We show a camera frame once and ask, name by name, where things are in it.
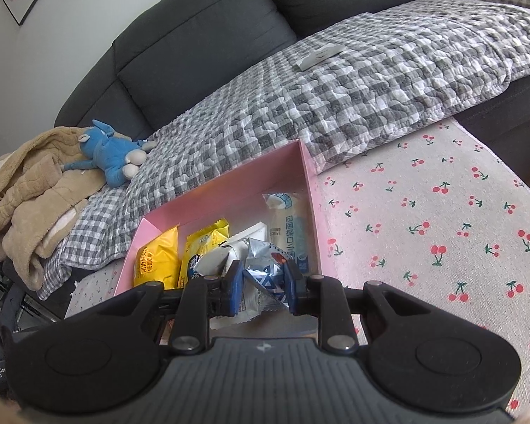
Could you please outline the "silver blue snack packet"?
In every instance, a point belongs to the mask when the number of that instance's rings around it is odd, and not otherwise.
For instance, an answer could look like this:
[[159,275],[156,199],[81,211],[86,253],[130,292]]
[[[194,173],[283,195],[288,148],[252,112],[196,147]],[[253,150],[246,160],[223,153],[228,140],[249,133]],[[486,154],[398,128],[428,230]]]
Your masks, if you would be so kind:
[[242,291],[234,317],[220,316],[210,322],[212,329],[245,324],[263,312],[283,310],[286,303],[283,266],[285,252],[271,242],[250,239],[248,256],[241,265]]

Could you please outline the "yellow snack bag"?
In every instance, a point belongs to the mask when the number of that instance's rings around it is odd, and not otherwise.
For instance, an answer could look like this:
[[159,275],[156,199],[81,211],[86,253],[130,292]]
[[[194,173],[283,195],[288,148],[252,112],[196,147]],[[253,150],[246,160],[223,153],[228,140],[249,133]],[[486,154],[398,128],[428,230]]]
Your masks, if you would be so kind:
[[176,289],[180,268],[179,227],[175,226],[139,249],[134,265],[133,285],[160,281],[165,290]]

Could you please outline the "clear bread packet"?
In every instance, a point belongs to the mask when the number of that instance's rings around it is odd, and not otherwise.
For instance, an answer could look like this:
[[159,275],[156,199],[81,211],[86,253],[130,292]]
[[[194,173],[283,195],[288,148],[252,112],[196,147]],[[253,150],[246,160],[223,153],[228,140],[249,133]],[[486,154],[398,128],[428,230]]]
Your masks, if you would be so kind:
[[299,193],[265,193],[270,213],[269,239],[293,259],[304,275],[310,273],[308,211]]

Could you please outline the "white nut snack bag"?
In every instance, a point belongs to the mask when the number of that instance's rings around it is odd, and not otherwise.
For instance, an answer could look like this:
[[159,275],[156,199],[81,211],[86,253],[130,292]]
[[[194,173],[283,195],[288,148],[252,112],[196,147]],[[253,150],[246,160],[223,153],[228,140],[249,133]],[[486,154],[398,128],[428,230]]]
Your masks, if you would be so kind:
[[265,241],[267,225],[257,222],[242,232],[228,238],[218,247],[202,255],[193,268],[193,276],[221,277],[236,260],[244,261],[249,252],[250,239]]

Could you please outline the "yellow cracker packet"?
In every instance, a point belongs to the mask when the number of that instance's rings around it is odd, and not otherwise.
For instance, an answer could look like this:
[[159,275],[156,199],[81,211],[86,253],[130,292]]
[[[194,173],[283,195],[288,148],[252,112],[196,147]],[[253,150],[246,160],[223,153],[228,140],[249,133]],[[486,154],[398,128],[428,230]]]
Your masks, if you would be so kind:
[[230,237],[230,224],[219,219],[209,226],[187,236],[177,286],[184,288],[195,274],[195,265],[205,254],[217,248]]

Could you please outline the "pink and silver box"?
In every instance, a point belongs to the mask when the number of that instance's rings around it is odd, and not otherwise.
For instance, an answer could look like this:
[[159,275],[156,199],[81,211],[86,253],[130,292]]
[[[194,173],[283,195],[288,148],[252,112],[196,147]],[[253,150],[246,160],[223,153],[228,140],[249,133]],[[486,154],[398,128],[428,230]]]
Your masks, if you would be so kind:
[[313,274],[331,271],[327,257],[329,232],[322,209],[315,164],[300,142],[268,152],[230,170],[202,186],[190,190],[160,208],[147,213],[137,228],[126,255],[114,294],[133,287],[137,251],[162,232],[179,228],[179,249],[184,249],[188,235],[218,219],[230,223],[233,234],[270,218],[265,193],[298,193],[308,203],[308,258]]

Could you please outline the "cherry print tablecloth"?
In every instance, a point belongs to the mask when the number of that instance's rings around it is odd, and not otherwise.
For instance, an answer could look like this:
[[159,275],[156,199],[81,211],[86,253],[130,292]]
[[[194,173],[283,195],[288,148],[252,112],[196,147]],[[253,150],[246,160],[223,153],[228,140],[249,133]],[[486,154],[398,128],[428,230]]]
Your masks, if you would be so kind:
[[[507,409],[530,423],[525,183],[452,119],[316,176],[333,266],[322,274],[348,288],[386,282],[504,337],[522,362]],[[126,255],[77,284],[71,313],[116,295]]]

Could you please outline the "beige quilted jacket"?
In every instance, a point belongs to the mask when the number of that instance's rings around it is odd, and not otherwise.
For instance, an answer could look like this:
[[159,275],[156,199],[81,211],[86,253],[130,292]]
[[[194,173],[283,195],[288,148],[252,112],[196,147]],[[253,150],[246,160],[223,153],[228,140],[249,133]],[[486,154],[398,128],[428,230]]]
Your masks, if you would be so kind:
[[44,286],[42,261],[106,183],[101,170],[62,170],[84,159],[79,147],[84,132],[55,127],[0,158],[0,262],[10,259],[32,291]]

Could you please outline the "blue plush toy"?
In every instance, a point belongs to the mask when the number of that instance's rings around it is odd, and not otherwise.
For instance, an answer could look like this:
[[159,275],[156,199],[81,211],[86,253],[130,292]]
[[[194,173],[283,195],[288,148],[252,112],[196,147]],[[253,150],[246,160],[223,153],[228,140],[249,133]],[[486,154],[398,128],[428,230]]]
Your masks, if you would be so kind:
[[131,181],[146,162],[148,153],[157,147],[155,141],[131,141],[117,136],[110,124],[93,120],[93,126],[78,137],[83,161],[65,164],[67,170],[102,170],[110,188]]

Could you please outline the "grey checkered quilt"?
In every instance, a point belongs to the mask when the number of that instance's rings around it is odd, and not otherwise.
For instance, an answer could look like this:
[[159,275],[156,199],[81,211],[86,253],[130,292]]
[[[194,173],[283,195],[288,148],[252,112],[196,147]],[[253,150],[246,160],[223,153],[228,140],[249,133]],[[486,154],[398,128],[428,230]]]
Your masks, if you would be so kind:
[[[338,55],[296,63],[329,44]],[[94,195],[45,265],[48,298],[127,254],[140,219],[270,150],[302,141],[318,170],[501,96],[530,76],[530,0],[418,0],[354,16],[266,58],[154,134],[124,188]]]

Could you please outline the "white packet on quilt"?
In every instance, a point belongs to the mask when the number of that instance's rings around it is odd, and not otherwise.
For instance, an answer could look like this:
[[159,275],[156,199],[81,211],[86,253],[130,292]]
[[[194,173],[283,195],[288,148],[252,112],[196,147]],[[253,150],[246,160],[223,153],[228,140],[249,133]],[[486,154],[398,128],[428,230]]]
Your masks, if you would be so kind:
[[305,57],[298,60],[296,65],[300,69],[300,71],[308,70],[311,67],[322,63],[327,58],[332,58],[334,55],[340,54],[340,52],[343,51],[344,48],[345,47],[343,47],[343,45],[338,44],[326,45],[322,48],[311,51]]

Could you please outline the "dark grey sofa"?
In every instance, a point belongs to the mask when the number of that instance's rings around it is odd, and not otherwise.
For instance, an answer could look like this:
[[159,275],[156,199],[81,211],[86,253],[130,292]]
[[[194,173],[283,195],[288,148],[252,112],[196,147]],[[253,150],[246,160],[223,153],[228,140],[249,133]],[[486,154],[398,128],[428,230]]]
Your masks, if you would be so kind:
[[56,124],[107,120],[133,138],[175,120],[236,75],[303,36],[413,0],[161,0],[94,65]]

